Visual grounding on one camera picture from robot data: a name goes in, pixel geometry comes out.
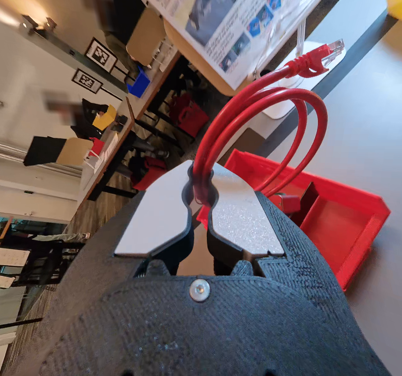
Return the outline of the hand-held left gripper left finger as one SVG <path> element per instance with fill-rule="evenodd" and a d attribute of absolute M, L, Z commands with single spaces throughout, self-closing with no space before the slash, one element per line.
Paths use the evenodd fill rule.
<path fill-rule="evenodd" d="M 156 256 L 185 238 L 192 225 L 191 171 L 187 160 L 145 191 L 115 250 L 115 256 Z"/>

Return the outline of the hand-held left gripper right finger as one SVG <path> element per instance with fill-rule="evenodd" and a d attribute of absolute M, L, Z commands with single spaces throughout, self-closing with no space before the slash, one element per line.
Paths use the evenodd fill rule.
<path fill-rule="evenodd" d="M 227 255 L 239 253 L 244 259 L 285 254 L 256 192 L 245 180 L 215 163 L 211 186 L 216 197 L 207 230 L 215 251 L 221 242 L 229 250 Z"/>

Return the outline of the red ethernet splitter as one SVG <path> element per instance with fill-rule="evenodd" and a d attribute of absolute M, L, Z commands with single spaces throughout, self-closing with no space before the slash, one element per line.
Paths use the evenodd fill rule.
<path fill-rule="evenodd" d="M 276 193 L 270 197 L 270 201 L 286 215 L 299 212 L 301 209 L 301 199 L 297 195 Z"/>

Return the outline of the red plastic bin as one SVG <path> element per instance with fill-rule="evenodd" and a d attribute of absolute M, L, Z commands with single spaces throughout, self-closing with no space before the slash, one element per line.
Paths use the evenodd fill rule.
<path fill-rule="evenodd" d="M 236 149 L 224 164 L 253 188 L 277 172 L 279 166 L 278 162 Z M 307 172 L 301 172 L 280 192 L 301 198 L 310 182 L 314 182 L 319 197 L 300 229 L 318 248 L 346 292 L 390 210 L 379 196 Z"/>

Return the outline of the red tote bag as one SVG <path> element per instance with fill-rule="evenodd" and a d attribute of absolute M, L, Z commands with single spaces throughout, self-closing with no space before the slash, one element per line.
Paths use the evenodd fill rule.
<path fill-rule="evenodd" d="M 189 93 L 174 95 L 169 103 L 169 117 L 180 130 L 196 138 L 208 123 L 209 116 L 192 99 Z"/>
<path fill-rule="evenodd" d="M 131 186 L 138 191 L 145 191 L 167 172 L 167 166 L 163 160 L 148 156 L 131 158 L 128 168 L 131 170 Z"/>

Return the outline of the black bin divider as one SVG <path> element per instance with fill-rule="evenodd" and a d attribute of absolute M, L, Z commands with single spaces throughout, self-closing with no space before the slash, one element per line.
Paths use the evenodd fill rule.
<path fill-rule="evenodd" d="M 308 213 L 319 197 L 319 192 L 314 184 L 310 182 L 300 200 L 300 210 L 292 216 L 293 222 L 300 228 Z"/>

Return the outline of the wooden background table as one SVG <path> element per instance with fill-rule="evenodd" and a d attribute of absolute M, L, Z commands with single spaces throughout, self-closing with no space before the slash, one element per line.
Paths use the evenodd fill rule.
<path fill-rule="evenodd" d="M 107 184 L 116 168 L 129 152 L 130 145 L 134 139 L 133 134 L 131 134 L 134 124 L 149 110 L 151 103 L 180 57 L 180 52 L 176 52 L 164 72 L 159 69 L 156 70 L 153 79 L 141 98 L 128 94 L 123 99 L 117 112 L 125 115 L 128 121 L 121 132 L 115 133 L 107 128 L 102 137 L 104 145 L 100 158 L 96 156 L 90 157 L 89 164 L 84 165 L 77 197 L 78 207 L 81 207 L 87 200 L 96 201 L 102 192 L 128 198 L 134 196 L 132 192 L 109 187 Z"/>

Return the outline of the small red bin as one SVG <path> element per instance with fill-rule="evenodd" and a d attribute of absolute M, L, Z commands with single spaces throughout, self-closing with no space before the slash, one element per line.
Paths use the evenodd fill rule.
<path fill-rule="evenodd" d="M 93 157 L 99 158 L 99 156 L 102 152 L 102 149 L 105 145 L 105 142 L 103 142 L 95 137 L 90 137 L 89 140 L 93 142 L 93 146 L 92 146 L 91 150 L 88 152 L 88 157 L 93 156 Z"/>

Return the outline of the small yellow bin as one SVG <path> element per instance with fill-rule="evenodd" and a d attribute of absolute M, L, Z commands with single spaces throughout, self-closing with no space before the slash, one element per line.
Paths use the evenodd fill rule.
<path fill-rule="evenodd" d="M 100 131 L 104 131 L 108 126 L 115 122 L 117 111 L 113 105 L 108 105 L 106 109 L 95 110 L 92 125 Z"/>

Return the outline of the black cardboard sign stand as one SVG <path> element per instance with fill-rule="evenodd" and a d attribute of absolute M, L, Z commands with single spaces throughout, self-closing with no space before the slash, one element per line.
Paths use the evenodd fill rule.
<path fill-rule="evenodd" d="M 92 147 L 91 140 L 76 137 L 64 139 L 34 136 L 23 165 L 28 167 L 55 163 L 63 166 L 82 166 Z"/>
<path fill-rule="evenodd" d="M 160 15 L 144 0 L 113 0 L 117 38 L 123 51 L 141 66 L 148 67 L 166 36 Z"/>

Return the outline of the blue plastic bin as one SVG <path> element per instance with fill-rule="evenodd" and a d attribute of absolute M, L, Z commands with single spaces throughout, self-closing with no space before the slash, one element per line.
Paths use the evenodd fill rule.
<path fill-rule="evenodd" d="M 137 67 L 136 76 L 128 74 L 125 78 L 125 83 L 129 94 L 142 98 L 150 84 L 150 79 L 140 66 Z"/>

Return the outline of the black white marker poster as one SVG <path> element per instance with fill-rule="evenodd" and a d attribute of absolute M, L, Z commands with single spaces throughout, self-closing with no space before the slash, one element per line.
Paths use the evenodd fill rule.
<path fill-rule="evenodd" d="M 118 61 L 117 56 L 95 37 L 92 38 L 84 55 L 109 74 L 113 71 Z"/>
<path fill-rule="evenodd" d="M 102 82 L 84 72 L 80 68 L 75 71 L 72 81 L 93 94 L 97 94 L 99 90 L 103 87 Z"/>

